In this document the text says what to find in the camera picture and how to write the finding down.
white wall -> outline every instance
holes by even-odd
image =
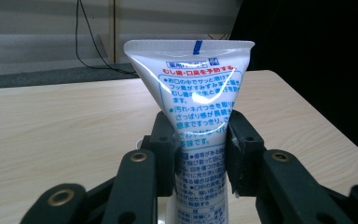
[[[241,0],[110,1],[115,4],[115,20],[110,23],[115,55],[111,50],[108,55],[115,62],[128,60],[122,45],[130,39],[202,39],[207,34],[230,34],[241,7]]]
[[[0,35],[68,35],[75,32],[76,0],[0,0]],[[109,33],[108,0],[82,0],[93,33]],[[87,34],[83,14],[79,33]]]

